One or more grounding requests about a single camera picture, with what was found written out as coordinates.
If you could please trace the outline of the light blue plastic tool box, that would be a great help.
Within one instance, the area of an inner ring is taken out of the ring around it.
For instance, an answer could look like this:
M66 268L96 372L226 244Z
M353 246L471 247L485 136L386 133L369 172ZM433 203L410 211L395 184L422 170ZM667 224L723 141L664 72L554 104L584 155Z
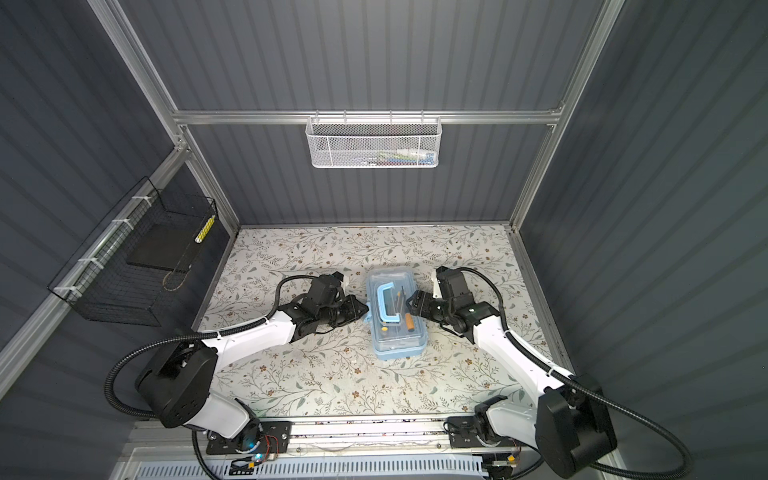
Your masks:
M402 314L401 289L407 298L417 290L409 267L385 267L371 270L366 278L370 325L375 356L381 361L420 355L428 342L428 331L420 317L413 316L415 331L409 332Z

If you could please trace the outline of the orange handled black screwdriver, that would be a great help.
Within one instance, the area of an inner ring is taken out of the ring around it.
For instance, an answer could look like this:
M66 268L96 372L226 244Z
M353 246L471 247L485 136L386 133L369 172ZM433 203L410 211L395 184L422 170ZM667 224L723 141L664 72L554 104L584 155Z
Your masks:
M401 310L402 310L402 314L403 314L403 317L404 317L404 322L405 322L406 328L407 328L407 330L409 332L414 332L415 331L415 322L414 322L413 316L412 316L412 314L410 312L410 307L409 307L409 304L408 304L408 298L407 298L407 295L405 294L404 289L401 289L400 296L401 296L401 300L402 300Z

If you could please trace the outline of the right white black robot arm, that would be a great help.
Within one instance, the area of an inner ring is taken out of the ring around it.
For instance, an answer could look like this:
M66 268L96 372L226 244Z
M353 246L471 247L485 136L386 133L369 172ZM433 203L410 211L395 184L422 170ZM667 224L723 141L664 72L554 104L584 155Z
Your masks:
M531 407L497 395L475 407L469 428L486 445L505 440L537 450L557 475L569 478L614 451L618 445L607 407L563 381L573 374L551 362L509 329L503 307L478 301L470 291L465 273L487 281L468 267L439 267L434 276L436 291L418 290L405 301L408 313L437 323L442 329L467 339L489 354L534 401Z

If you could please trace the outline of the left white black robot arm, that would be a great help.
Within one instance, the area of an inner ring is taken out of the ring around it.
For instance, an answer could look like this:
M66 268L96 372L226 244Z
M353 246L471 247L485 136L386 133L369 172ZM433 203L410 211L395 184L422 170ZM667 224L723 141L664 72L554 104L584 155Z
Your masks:
M368 313L365 302L344 292L339 272L295 278L308 280L308 291L287 303L276 300L267 315L155 349L135 386L165 427L214 433L234 441L236 450L243 453L262 444L264 433L257 415L244 401L220 393L215 378L270 348L329 333Z

